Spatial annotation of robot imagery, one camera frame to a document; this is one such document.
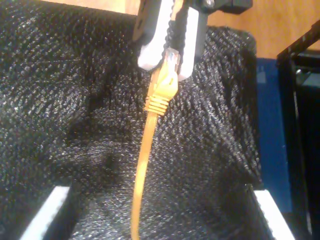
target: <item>black fabric surface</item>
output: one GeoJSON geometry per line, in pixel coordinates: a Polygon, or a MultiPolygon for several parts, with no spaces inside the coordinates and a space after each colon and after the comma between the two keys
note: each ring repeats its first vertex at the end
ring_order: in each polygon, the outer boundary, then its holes
{"type": "MultiPolygon", "coordinates": [[[[0,239],[56,185],[79,200],[70,239],[129,239],[150,73],[135,17],[41,1],[0,4],[0,239]]],[[[141,240],[259,238],[245,184],[261,183],[255,41],[210,27],[192,77],[158,121],[141,240]]]]}

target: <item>wooden table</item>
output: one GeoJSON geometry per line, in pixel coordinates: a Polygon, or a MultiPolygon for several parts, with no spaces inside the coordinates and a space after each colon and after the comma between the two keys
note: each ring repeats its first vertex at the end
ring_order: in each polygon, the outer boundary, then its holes
{"type": "MultiPolygon", "coordinates": [[[[50,2],[136,15],[140,0],[47,0],[50,2]]],[[[320,0],[253,0],[253,8],[241,15],[215,12],[210,26],[230,26],[251,32],[257,42],[257,56],[275,59],[320,19],[320,0]]],[[[312,49],[320,50],[320,43],[312,49]]]]}

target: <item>yellow ethernet cable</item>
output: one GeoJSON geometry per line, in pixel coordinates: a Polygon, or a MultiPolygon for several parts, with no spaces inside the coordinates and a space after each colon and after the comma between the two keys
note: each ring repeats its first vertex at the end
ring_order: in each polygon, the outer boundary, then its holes
{"type": "Polygon", "coordinates": [[[151,82],[145,101],[145,110],[148,111],[144,127],[138,164],[136,168],[133,202],[131,211],[131,238],[139,240],[139,219],[142,195],[151,152],[153,136],[156,130],[158,115],[163,116],[169,101],[178,92],[177,69],[180,61],[178,51],[168,48],[163,64],[151,76],[151,82]]]}

